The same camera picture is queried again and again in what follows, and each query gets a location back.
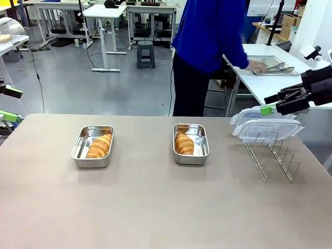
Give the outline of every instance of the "plastic lid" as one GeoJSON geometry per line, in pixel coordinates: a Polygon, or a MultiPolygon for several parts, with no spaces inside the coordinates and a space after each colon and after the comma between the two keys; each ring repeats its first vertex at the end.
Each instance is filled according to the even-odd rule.
{"type": "Polygon", "coordinates": [[[292,119],[254,119],[237,126],[233,135],[244,142],[262,141],[266,138],[287,139],[303,130],[300,122],[292,119]]]}
{"type": "Polygon", "coordinates": [[[230,124],[235,126],[240,126],[249,120],[253,119],[295,119],[296,116],[293,114],[281,115],[280,113],[273,113],[268,116],[263,116],[261,113],[261,108],[263,106],[254,106],[252,108],[244,109],[239,114],[232,117],[230,124]]]}

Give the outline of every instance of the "gray floor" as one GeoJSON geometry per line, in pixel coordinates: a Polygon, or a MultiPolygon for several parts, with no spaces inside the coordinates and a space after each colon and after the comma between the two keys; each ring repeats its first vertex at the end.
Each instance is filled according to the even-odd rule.
{"type": "MultiPolygon", "coordinates": [[[[28,31],[30,43],[40,41],[38,27],[28,31]]],[[[128,44],[128,33],[120,30],[117,35],[118,49],[128,44]]],[[[136,68],[136,50],[129,51],[126,56],[107,55],[108,65],[120,68],[121,73],[92,72],[92,64],[86,50],[70,44],[63,48],[51,47],[50,51],[33,53],[35,65],[43,87],[45,113],[57,114],[99,114],[99,115],[142,115],[167,116],[171,101],[171,69],[170,50],[155,46],[156,69],[139,70],[136,68]]],[[[112,37],[106,40],[106,48],[112,50],[112,37]]],[[[89,54],[101,52],[100,41],[94,40],[88,49],[89,54]]],[[[23,53],[24,58],[17,63],[6,63],[12,80],[18,89],[24,91],[22,104],[27,114],[40,113],[43,110],[40,85],[30,52],[23,53]]],[[[102,55],[91,57],[97,67],[103,67],[102,55]]],[[[211,89],[218,86],[211,81],[211,89]]],[[[174,86],[172,85],[172,106],[174,103],[174,86]]],[[[223,106],[220,93],[209,92],[207,105],[223,106]]],[[[254,99],[237,100],[234,113],[257,105],[254,99]]],[[[2,109],[9,106],[2,101],[2,109]]],[[[225,110],[206,108],[205,116],[223,117],[225,110]]],[[[324,163],[331,154],[330,145],[320,147],[309,146],[310,150],[324,163]]]]}

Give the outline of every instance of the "black pants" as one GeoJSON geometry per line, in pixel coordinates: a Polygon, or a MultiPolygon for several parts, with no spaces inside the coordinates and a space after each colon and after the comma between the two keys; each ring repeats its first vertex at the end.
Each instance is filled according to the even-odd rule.
{"type": "Polygon", "coordinates": [[[175,104],[173,116],[203,117],[211,76],[188,65],[175,53],[173,60],[175,104]]]}

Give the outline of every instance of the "rectangular metal pan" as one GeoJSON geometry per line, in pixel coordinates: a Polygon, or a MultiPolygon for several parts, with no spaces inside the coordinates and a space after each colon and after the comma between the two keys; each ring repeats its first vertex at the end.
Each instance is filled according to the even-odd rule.
{"type": "Polygon", "coordinates": [[[72,158],[79,168],[105,168],[110,160],[110,150],[114,139],[115,129],[112,126],[85,126],[82,128],[74,148],[72,158]],[[103,158],[86,158],[90,145],[96,138],[111,133],[112,139],[108,154],[103,158]]]}
{"type": "Polygon", "coordinates": [[[202,165],[210,154],[205,128],[199,124],[177,123],[173,127],[173,154],[179,164],[202,165]],[[181,155],[177,152],[175,138],[178,132],[185,133],[194,142],[193,155],[181,155]]]}
{"type": "MultiPolygon", "coordinates": [[[[268,67],[272,67],[272,66],[275,66],[275,65],[283,62],[275,56],[248,56],[248,60],[264,62],[265,64],[267,64],[268,67]]],[[[292,65],[285,64],[282,68],[287,68],[287,67],[290,67],[290,66],[292,66],[292,65]]],[[[300,74],[295,70],[293,70],[289,74],[284,74],[284,73],[259,74],[259,76],[299,76],[299,75],[300,74]]]]}

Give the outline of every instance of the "plastic stool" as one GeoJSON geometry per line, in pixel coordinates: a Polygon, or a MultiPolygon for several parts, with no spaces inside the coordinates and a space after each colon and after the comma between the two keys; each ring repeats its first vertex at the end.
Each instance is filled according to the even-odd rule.
{"type": "Polygon", "coordinates": [[[139,41],[137,48],[137,68],[142,69],[143,66],[151,65],[156,68],[154,44],[151,41],[139,41]],[[143,56],[143,50],[149,50],[148,56],[143,56]]]}

